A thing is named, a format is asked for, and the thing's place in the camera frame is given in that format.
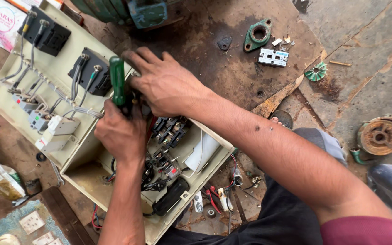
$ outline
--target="left hand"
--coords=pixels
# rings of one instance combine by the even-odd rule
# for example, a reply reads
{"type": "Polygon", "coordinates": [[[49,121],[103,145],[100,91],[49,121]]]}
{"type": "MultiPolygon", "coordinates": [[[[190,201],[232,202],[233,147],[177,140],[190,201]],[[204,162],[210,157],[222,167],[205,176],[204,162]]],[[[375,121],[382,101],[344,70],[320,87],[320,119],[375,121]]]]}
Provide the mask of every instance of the left hand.
{"type": "Polygon", "coordinates": [[[146,121],[138,105],[128,120],[111,99],[104,102],[105,115],[96,124],[95,136],[116,159],[117,168],[142,170],[146,153],[146,121]]]}

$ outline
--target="wooden stick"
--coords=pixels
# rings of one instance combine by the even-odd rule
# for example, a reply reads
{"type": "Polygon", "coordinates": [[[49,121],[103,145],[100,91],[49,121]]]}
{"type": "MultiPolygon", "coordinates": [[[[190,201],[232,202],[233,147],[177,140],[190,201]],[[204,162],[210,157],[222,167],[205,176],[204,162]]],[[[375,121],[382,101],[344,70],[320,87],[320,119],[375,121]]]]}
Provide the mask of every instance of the wooden stick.
{"type": "Polygon", "coordinates": [[[329,63],[332,63],[332,64],[340,64],[340,65],[345,65],[345,66],[352,66],[352,64],[341,63],[341,62],[336,62],[336,61],[330,61],[329,63]]]}

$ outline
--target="wrench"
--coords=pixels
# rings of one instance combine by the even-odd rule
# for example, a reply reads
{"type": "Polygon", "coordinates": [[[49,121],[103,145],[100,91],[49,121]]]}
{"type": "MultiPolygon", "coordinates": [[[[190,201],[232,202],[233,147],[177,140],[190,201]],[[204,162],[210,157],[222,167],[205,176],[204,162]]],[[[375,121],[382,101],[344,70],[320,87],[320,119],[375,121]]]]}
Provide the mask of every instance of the wrench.
{"type": "Polygon", "coordinates": [[[55,175],[57,176],[57,186],[60,187],[60,183],[64,184],[64,180],[61,178],[60,173],[58,172],[57,166],[55,165],[55,163],[51,160],[49,160],[51,162],[52,168],[54,169],[55,175]]]}

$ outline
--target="wire cutter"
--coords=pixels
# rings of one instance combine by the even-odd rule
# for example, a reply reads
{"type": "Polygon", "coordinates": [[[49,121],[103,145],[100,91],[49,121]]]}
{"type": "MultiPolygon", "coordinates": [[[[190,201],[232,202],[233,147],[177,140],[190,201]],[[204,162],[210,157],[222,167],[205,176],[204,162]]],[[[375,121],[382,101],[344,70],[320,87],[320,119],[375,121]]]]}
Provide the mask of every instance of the wire cutter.
{"type": "Polygon", "coordinates": [[[214,196],[217,197],[220,201],[219,194],[216,192],[216,188],[214,186],[210,185],[210,183],[205,184],[205,186],[203,188],[205,189],[205,194],[207,195],[208,199],[210,200],[211,205],[215,208],[215,210],[219,214],[221,214],[222,212],[219,210],[217,205],[214,203],[213,197],[211,196],[211,193],[213,193],[214,196]]]}

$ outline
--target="cardboard box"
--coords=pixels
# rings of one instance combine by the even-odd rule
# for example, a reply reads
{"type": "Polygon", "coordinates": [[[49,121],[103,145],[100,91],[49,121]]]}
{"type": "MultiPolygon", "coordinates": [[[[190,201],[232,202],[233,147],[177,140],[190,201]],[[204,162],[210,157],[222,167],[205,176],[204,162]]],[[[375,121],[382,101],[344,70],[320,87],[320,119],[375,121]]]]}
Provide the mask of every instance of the cardboard box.
{"type": "MultiPolygon", "coordinates": [[[[7,1],[26,13],[28,10],[31,9],[31,6],[34,5],[38,7],[42,3],[42,1],[46,1],[46,0],[7,0],[7,1]]],[[[57,9],[60,9],[63,0],[47,0],[47,2],[52,4],[57,9]]]]}
{"type": "Polygon", "coordinates": [[[11,52],[15,45],[17,30],[27,14],[4,0],[0,0],[0,47],[11,52]]]}

